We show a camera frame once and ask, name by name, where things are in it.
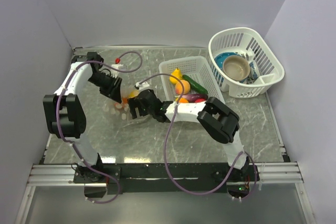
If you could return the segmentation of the yellow fake lemon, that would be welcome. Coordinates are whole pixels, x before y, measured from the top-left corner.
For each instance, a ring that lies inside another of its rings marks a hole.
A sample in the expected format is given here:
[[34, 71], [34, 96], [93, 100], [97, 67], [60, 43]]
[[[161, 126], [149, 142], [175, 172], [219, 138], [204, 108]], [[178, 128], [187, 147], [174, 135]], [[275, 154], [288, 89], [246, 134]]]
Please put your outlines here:
[[138, 90], [133, 90], [131, 91], [131, 93], [129, 94], [129, 99], [130, 98], [135, 98], [139, 95], [139, 91]]

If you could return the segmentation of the polka dot zip bag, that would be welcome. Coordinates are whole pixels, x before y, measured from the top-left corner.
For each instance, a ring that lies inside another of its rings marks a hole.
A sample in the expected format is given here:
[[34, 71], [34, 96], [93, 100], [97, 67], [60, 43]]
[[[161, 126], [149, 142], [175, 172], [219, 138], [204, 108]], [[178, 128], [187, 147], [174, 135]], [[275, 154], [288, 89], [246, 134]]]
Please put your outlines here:
[[[129, 94], [133, 90], [137, 89], [134, 86], [121, 87], [121, 98], [125, 97], [129, 99]], [[141, 116], [138, 108], [135, 109], [135, 115], [137, 117], [133, 119], [129, 104], [117, 103], [111, 99], [108, 99], [104, 103], [102, 111], [105, 113], [106, 116], [122, 122], [127, 122], [128, 124], [143, 123], [149, 119], [149, 115]]]

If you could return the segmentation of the orange yellow fake mango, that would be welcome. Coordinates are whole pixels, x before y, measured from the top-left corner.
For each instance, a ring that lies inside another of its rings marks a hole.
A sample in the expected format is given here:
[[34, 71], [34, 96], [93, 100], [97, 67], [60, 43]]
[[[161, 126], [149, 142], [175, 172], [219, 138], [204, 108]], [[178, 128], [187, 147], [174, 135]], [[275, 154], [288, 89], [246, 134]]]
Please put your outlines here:
[[189, 103], [189, 101], [185, 98], [176, 98], [175, 101], [178, 103]]

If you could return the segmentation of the yellow fake pear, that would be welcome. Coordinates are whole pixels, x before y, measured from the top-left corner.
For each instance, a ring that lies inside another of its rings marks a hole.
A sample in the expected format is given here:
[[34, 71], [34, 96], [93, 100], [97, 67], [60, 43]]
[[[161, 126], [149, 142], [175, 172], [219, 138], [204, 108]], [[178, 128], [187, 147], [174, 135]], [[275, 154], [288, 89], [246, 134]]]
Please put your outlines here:
[[171, 73], [171, 76], [170, 76], [170, 82], [172, 84], [177, 84], [178, 83], [178, 80], [182, 80], [182, 73], [180, 71], [179, 68], [176, 68], [172, 73]]

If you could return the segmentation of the orange fake peach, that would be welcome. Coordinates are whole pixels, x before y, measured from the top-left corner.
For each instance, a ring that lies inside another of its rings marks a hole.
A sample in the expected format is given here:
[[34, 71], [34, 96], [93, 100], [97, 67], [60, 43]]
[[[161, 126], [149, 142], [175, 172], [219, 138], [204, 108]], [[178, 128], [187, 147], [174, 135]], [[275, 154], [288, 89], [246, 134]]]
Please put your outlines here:
[[175, 92], [176, 94], [188, 94], [190, 92], [191, 86], [190, 83], [186, 80], [181, 80], [177, 82], [175, 85]]

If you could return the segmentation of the purple fake eggplant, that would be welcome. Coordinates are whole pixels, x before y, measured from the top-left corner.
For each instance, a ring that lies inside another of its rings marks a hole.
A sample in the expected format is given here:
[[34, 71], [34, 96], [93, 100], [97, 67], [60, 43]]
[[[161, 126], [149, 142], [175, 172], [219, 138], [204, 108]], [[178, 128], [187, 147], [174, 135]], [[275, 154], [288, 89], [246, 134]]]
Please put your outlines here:
[[182, 98], [186, 99], [188, 102], [195, 102], [198, 99], [203, 99], [206, 101], [208, 99], [208, 95], [199, 94], [199, 93], [188, 93], [188, 94], [184, 94]]

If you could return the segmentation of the green fake vegetable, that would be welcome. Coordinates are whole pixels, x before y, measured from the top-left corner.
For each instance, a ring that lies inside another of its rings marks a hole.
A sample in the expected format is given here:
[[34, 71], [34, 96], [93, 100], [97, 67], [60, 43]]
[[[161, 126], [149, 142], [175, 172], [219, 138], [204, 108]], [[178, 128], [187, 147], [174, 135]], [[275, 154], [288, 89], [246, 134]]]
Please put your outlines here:
[[182, 78], [190, 84], [192, 90], [200, 94], [208, 94], [208, 91], [191, 77], [184, 74], [182, 75]]

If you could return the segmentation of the red fake apple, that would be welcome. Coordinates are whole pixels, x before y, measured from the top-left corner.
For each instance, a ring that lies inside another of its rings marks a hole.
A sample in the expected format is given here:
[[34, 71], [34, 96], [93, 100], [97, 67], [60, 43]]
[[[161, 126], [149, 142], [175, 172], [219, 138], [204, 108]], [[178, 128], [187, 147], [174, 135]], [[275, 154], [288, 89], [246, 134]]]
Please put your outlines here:
[[206, 100], [205, 99], [197, 99], [195, 100], [195, 103], [200, 103], [200, 102], [205, 102]]

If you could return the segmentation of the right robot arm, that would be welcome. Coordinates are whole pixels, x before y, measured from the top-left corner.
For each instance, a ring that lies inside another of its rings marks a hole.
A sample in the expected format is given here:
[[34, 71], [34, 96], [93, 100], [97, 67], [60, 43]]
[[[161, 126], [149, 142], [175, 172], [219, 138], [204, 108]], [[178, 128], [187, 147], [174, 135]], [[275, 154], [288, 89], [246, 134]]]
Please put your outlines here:
[[212, 139], [224, 145], [230, 176], [242, 181], [248, 175], [249, 158], [240, 140], [239, 116], [216, 97], [198, 103], [161, 101], [153, 90], [146, 89], [128, 99], [133, 119], [150, 115], [160, 123], [199, 123]]

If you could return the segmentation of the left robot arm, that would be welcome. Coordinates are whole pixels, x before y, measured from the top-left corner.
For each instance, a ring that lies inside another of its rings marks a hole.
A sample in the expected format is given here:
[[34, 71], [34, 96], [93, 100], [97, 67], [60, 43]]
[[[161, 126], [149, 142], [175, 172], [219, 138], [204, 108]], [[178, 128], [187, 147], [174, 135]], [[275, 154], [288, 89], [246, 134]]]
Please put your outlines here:
[[122, 101], [121, 78], [104, 73], [102, 66], [104, 59], [96, 52], [75, 56], [61, 87], [43, 98], [48, 131], [69, 144], [78, 159], [78, 173], [92, 183], [109, 179], [110, 176], [104, 171], [99, 153], [86, 136], [87, 120], [79, 93], [90, 82], [99, 88], [103, 96], [116, 102]]

